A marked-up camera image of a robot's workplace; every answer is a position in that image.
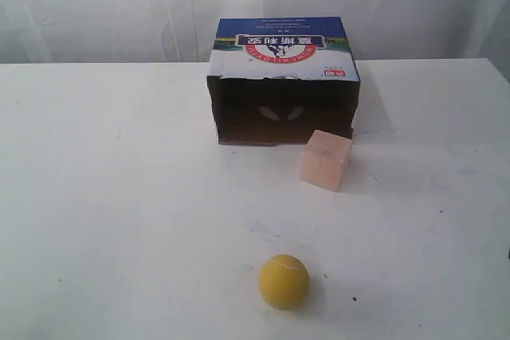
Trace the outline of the blue white cardboard box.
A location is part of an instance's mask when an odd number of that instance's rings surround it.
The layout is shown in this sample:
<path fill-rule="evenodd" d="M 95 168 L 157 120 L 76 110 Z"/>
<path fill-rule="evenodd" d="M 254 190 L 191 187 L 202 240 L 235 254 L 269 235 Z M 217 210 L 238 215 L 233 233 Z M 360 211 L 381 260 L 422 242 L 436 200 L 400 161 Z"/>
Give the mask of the blue white cardboard box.
<path fill-rule="evenodd" d="M 353 136 L 360 78 L 339 17 L 221 19 L 206 84 L 222 145 Z"/>

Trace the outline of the pale wooden cube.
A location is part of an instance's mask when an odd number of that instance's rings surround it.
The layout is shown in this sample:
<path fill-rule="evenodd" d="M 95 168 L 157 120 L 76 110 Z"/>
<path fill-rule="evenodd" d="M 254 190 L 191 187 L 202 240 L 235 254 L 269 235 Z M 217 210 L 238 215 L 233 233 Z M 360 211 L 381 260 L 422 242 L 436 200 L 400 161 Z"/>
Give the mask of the pale wooden cube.
<path fill-rule="evenodd" d="M 337 192 L 350 161 L 351 148 L 351 139 L 315 130 L 304 148 L 300 180 Z"/>

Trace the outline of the white backdrop curtain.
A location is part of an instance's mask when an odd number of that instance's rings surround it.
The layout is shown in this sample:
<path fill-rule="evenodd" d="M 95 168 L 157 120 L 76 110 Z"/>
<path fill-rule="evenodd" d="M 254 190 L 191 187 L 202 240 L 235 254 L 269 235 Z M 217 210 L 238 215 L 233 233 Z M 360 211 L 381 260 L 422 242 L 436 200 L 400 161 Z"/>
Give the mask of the white backdrop curtain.
<path fill-rule="evenodd" d="M 1 0 L 1 60 L 207 61 L 221 18 L 314 16 L 360 60 L 497 57 L 509 37 L 509 0 Z"/>

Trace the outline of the yellow tennis ball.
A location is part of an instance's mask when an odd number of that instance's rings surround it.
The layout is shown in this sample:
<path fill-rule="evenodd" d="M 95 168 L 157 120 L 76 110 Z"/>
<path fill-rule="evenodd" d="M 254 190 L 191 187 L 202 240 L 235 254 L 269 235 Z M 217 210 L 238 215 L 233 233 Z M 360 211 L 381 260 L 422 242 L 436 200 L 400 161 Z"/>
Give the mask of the yellow tennis ball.
<path fill-rule="evenodd" d="M 277 310 L 290 311 L 300 307 L 308 297 L 310 276 L 296 257 L 276 255 L 261 267 L 258 287 L 268 305 Z"/>

